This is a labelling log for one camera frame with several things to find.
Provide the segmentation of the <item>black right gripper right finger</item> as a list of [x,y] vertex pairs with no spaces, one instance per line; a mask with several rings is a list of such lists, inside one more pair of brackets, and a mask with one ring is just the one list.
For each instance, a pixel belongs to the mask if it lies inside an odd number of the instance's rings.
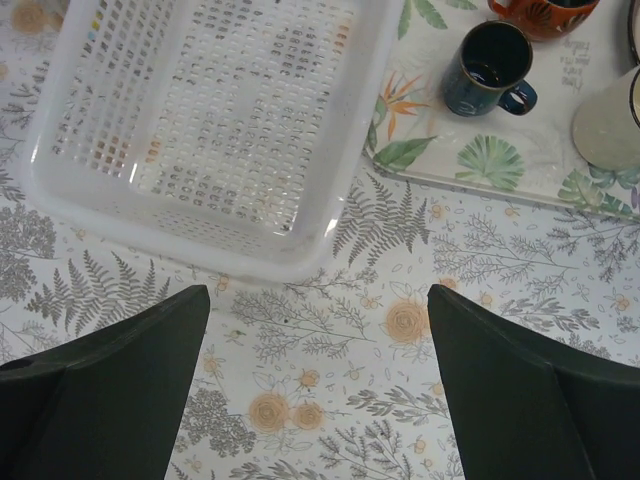
[[468,479],[636,479],[639,370],[506,320],[442,285],[428,313]]

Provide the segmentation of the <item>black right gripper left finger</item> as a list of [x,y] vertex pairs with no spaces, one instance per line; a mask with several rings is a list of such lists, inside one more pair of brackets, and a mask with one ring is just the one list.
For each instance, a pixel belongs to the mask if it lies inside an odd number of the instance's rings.
[[2,365],[2,478],[164,478],[209,313],[194,285]]

